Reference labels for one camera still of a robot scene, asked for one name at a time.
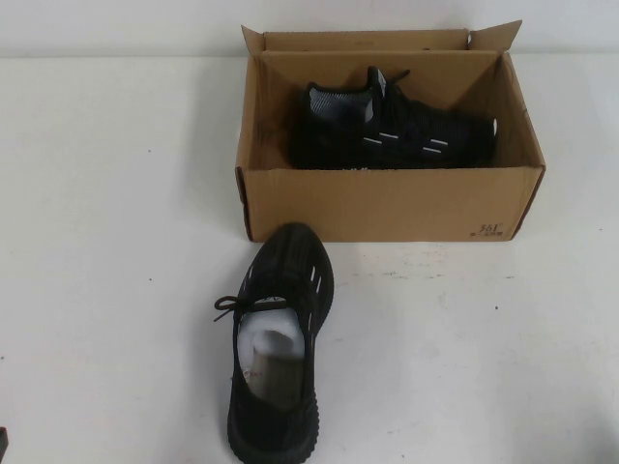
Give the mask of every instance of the shoe upper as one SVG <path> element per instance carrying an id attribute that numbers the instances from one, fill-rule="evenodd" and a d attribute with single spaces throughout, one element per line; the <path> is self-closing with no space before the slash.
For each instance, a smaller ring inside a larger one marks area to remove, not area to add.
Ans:
<path id="1" fill-rule="evenodd" d="M 408 99 L 397 81 L 368 68 L 361 89 L 306 90 L 289 157 L 299 168 L 432 168 L 488 163 L 493 122 Z"/>
<path id="2" fill-rule="evenodd" d="M 277 452 L 294 448 L 317 427 L 314 341 L 333 298 L 331 265 L 324 257 L 322 244 L 308 227 L 285 225 L 256 255 L 238 298 L 227 297 L 235 302 L 234 372 L 228 420 L 254 449 Z M 280 300 L 273 302 L 272 297 Z M 305 356 L 300 399 L 294 407 L 283 411 L 250 390 L 239 363 L 237 340 L 247 312 L 286 306 L 296 311 L 304 336 Z"/>

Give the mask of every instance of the shoe tongue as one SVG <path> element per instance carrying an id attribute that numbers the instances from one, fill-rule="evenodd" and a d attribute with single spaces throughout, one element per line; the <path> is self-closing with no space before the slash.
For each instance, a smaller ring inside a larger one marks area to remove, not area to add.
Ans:
<path id="1" fill-rule="evenodd" d="M 383 73 L 375 66 L 368 67 L 368 84 L 371 100 L 366 107 L 366 124 L 376 126 L 380 120 L 380 108 L 385 98 L 387 81 Z"/>

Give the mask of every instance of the white table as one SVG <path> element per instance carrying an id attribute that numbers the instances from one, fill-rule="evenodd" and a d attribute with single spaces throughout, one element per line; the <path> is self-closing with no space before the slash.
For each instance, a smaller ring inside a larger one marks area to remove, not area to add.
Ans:
<path id="1" fill-rule="evenodd" d="M 619 55 L 517 55 L 548 171 L 506 244 L 327 245 L 315 463 L 619 460 Z M 236 462 L 245 59 L 0 61 L 7 464 Z"/>

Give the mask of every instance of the shoe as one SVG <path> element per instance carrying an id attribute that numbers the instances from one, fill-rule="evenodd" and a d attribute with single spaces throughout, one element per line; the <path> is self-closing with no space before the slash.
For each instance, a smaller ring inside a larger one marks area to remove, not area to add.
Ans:
<path id="1" fill-rule="evenodd" d="M 300 169 L 406 169 L 488 165 L 494 120 L 411 101 L 396 85 L 409 71 L 385 79 L 368 68 L 361 89 L 320 87 L 302 96 L 289 159 Z"/>
<path id="2" fill-rule="evenodd" d="M 258 251 L 234 312 L 228 442 L 246 464 L 300 464 L 318 438 L 314 347 L 334 294 L 324 246 L 304 224 L 281 227 Z"/>

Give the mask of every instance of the shoe box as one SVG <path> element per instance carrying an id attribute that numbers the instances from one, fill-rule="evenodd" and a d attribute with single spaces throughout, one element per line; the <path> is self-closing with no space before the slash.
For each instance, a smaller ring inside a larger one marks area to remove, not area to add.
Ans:
<path id="1" fill-rule="evenodd" d="M 521 21 L 466 29 L 253 32 L 236 178 L 250 240 L 300 221 L 326 242 L 497 242 L 514 237 L 545 173 L 509 48 Z M 361 87 L 368 66 L 434 107 L 495 118 L 491 165 L 298 170 L 287 161 L 309 82 Z"/>

